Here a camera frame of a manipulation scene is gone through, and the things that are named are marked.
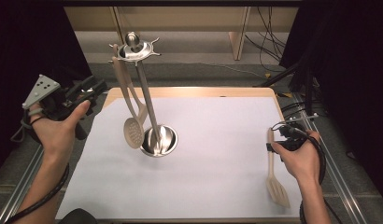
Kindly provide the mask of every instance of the spatula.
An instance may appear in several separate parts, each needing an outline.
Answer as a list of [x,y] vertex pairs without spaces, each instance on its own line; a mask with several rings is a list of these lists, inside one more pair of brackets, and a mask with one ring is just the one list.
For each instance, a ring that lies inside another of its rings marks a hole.
[[[268,130],[267,136],[268,142],[272,143],[274,141],[274,134],[271,128]],[[284,207],[291,207],[287,191],[274,175],[274,152],[271,151],[268,152],[268,176],[266,179],[266,186],[273,202]]]
[[[116,56],[117,48],[117,45],[113,46],[113,51],[115,52]],[[121,91],[124,95],[124,100],[130,109],[131,114],[133,115],[132,118],[128,118],[124,122],[124,138],[130,147],[139,148],[142,146],[145,139],[143,123],[145,122],[145,119],[148,115],[148,110],[147,107],[142,104],[142,102],[140,102],[139,98],[137,97],[133,82],[127,71],[127,68],[125,67],[124,62],[120,62],[116,57],[112,57],[112,61],[115,68],[116,78],[120,83]],[[138,114],[135,113],[128,90],[130,90],[138,106]]]

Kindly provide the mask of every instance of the slotted spatula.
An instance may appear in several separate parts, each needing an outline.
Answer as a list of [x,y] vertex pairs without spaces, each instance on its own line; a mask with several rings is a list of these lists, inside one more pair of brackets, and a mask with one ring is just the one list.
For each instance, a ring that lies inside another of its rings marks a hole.
[[[269,143],[274,142],[274,134],[271,128],[268,130],[267,137]],[[274,175],[274,152],[271,151],[268,152],[268,176],[266,179],[266,186],[273,202],[284,207],[291,207],[287,191]]]

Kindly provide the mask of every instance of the human hand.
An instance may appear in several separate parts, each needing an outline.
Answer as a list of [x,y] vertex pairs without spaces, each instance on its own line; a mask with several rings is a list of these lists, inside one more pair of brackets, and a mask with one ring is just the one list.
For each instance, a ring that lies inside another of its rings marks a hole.
[[[307,131],[307,134],[319,141],[319,133]],[[279,143],[272,143],[273,150],[278,153],[288,172],[300,183],[319,182],[319,155],[314,145],[306,140],[295,151],[288,151]]]
[[[90,101],[81,103],[67,119],[62,121],[41,119],[43,116],[41,113],[31,116],[33,128],[44,148],[44,161],[68,163],[75,142],[76,125],[89,106]],[[40,105],[32,105],[30,110],[38,108]]]

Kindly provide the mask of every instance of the finger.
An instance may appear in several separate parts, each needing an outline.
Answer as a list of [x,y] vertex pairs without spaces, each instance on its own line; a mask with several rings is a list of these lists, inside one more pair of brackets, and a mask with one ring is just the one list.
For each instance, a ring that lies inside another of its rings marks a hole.
[[280,156],[283,155],[284,153],[288,152],[288,150],[286,148],[284,148],[282,145],[280,145],[279,143],[277,142],[273,142],[271,143],[271,147],[273,148],[273,150],[278,153]]
[[87,110],[89,110],[90,103],[90,101],[86,100],[79,104],[64,122],[75,127],[78,121],[86,114]]
[[43,117],[42,107],[40,104],[34,104],[29,107],[28,116],[30,117],[30,122],[34,122],[34,120]]
[[319,133],[314,132],[312,130],[307,130],[306,132],[307,132],[308,136],[311,136],[311,137],[315,138],[317,141],[319,141],[319,137],[320,137]]

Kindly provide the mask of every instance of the metal stand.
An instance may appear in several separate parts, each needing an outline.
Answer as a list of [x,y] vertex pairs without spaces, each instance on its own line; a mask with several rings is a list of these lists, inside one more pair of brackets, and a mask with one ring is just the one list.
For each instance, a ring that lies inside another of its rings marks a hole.
[[118,60],[135,64],[151,123],[151,128],[145,131],[145,138],[141,150],[151,157],[168,155],[177,146],[177,133],[174,129],[166,125],[157,124],[153,102],[151,101],[149,86],[142,64],[142,60],[148,58],[148,56],[160,55],[153,51],[153,43],[158,40],[159,38],[150,43],[140,40],[139,36],[134,32],[128,33],[125,37],[126,45],[119,47],[117,54]]

